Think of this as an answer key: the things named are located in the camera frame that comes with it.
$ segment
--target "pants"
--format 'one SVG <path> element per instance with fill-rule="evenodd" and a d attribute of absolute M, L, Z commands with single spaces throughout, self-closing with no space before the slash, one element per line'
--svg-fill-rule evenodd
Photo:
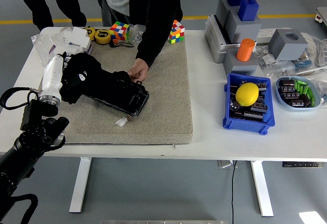
<path fill-rule="evenodd" d="M 25 4 L 30 8 L 33 15 L 33 24 L 40 31 L 46 27 L 53 27 L 52 17 L 45 0 L 24 0 Z M 59 9 L 69 19 L 75 27 L 86 26 L 86 17 L 81 12 L 78 0 L 56 0 Z"/>
<path fill-rule="evenodd" d="M 111 27 L 112 25 L 114 25 L 116 21 L 125 24 L 130 24 L 129 16 L 126 16 L 110 8 L 106 0 L 102 0 L 101 16 L 102 16 L 102 25 L 104 27 Z"/>

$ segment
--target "yellow tape measure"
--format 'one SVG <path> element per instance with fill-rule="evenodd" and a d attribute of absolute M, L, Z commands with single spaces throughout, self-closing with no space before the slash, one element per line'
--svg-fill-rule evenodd
<path fill-rule="evenodd" d="M 97 30 L 95 38 L 98 44 L 108 44 L 111 40 L 109 30 Z"/>
<path fill-rule="evenodd" d="M 87 30 L 87 36 L 90 38 L 91 41 L 94 41 L 94 37 L 96 35 L 96 29 L 95 28 L 83 28 Z"/>

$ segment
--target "gray felt mat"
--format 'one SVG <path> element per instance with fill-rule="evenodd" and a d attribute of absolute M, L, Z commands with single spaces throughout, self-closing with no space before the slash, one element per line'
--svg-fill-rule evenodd
<path fill-rule="evenodd" d="M 137 48 L 98 45 L 93 55 L 109 72 L 129 70 Z M 192 115 L 185 41 L 167 42 L 148 72 L 143 85 L 150 98 L 139 116 L 124 126 L 115 122 L 125 113 L 81 96 L 72 105 L 62 102 L 59 116 L 69 119 L 66 144 L 188 144 L 192 139 Z M 109 92 L 110 85 L 103 92 Z"/>

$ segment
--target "hand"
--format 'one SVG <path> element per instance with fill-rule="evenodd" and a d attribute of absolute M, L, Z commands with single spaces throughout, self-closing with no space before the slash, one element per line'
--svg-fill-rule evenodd
<path fill-rule="evenodd" d="M 133 82 L 143 81 L 147 77 L 149 66 L 141 58 L 137 58 L 133 67 L 127 71 Z"/>

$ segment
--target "gray box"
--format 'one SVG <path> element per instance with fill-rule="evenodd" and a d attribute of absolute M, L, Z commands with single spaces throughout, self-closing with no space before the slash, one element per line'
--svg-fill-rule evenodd
<path fill-rule="evenodd" d="M 240 6 L 230 6 L 227 0 L 218 0 L 218 6 L 216 9 L 216 16 L 220 25 L 225 28 L 227 24 L 227 18 L 231 10 L 238 10 Z"/>
<path fill-rule="evenodd" d="M 238 51 L 238 48 L 234 48 L 228 49 L 226 52 L 223 63 L 226 76 L 231 72 L 253 76 L 258 67 L 256 56 L 252 53 L 250 59 L 247 62 L 241 62 L 236 58 Z"/>
<path fill-rule="evenodd" d="M 227 44 L 218 27 L 217 21 L 214 15 L 209 15 L 208 20 L 205 23 L 204 35 L 213 54 L 214 61 L 216 63 L 223 63 L 226 55 L 226 51 L 229 48 L 239 48 L 240 44 Z"/>
<path fill-rule="evenodd" d="M 256 40 L 261 28 L 261 20 L 258 16 L 254 21 L 241 21 L 238 10 L 231 10 L 226 24 L 226 31 L 232 43 L 241 43 L 243 39 Z"/>
<path fill-rule="evenodd" d="M 268 43 L 276 61 L 297 60 L 308 46 L 297 29 L 276 29 Z"/>

